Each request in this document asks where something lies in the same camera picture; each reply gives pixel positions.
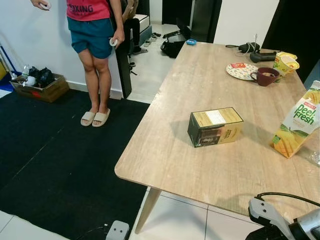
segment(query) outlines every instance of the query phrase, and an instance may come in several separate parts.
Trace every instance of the white controller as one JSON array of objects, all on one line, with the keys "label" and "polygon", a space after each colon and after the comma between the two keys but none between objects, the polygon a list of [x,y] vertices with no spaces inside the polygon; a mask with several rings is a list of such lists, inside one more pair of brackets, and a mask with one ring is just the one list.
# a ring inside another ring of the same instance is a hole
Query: white controller
[{"label": "white controller", "polygon": [[114,221],[105,240],[125,240],[129,232],[129,224],[122,221]]},{"label": "white controller", "polygon": [[45,10],[49,10],[51,8],[51,3],[48,1],[47,1],[47,3],[48,3],[47,5],[40,3],[40,6]]},{"label": "white controller", "polygon": [[112,38],[110,38],[109,44],[111,45],[111,47],[115,47],[118,44],[118,39],[116,39],[115,41],[112,41]]}]

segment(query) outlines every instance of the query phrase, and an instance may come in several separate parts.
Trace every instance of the knee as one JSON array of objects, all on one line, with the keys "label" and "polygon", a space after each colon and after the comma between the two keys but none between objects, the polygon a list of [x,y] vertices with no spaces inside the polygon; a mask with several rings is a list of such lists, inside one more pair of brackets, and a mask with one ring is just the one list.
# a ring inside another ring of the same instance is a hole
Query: knee
[{"label": "knee", "polygon": [[94,61],[93,65],[100,74],[109,71],[108,61]]},{"label": "knee", "polygon": [[87,73],[90,73],[90,72],[96,70],[93,62],[92,63],[89,63],[89,62],[88,63],[83,63],[83,68],[84,68],[84,71],[86,71]]}]

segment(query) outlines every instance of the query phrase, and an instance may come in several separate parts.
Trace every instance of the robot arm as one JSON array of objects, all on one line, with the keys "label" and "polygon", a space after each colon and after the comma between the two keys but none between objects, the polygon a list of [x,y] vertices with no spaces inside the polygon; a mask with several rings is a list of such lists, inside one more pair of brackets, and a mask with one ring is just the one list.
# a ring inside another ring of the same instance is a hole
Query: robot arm
[{"label": "robot arm", "polygon": [[249,202],[250,219],[264,227],[251,232],[246,240],[320,240],[320,208],[287,222],[270,204],[253,198]]}]

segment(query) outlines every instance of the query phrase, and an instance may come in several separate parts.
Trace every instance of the table leg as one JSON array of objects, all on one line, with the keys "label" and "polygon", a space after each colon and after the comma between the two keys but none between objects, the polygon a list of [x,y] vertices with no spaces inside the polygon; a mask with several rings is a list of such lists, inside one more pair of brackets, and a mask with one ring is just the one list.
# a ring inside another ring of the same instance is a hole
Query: table leg
[{"label": "table leg", "polygon": [[147,218],[149,217],[152,209],[154,208],[160,196],[160,193],[161,193],[161,190],[150,188],[148,196],[146,197],[145,203],[143,205],[141,215],[139,217],[139,221],[134,231],[136,234],[139,234],[141,229],[143,228],[145,222],[147,221]]}]

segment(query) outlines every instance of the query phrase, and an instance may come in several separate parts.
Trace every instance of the plate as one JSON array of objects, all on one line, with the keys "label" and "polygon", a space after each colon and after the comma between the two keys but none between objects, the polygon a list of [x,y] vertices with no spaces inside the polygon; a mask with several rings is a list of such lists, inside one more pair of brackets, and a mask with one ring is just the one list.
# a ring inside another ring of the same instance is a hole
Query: plate
[{"label": "plate", "polygon": [[235,77],[237,79],[246,80],[246,81],[254,81],[250,74],[252,72],[257,72],[258,68],[254,65],[243,63],[245,67],[237,67],[233,68],[231,64],[228,64],[225,68],[226,72],[230,74],[232,77]]}]

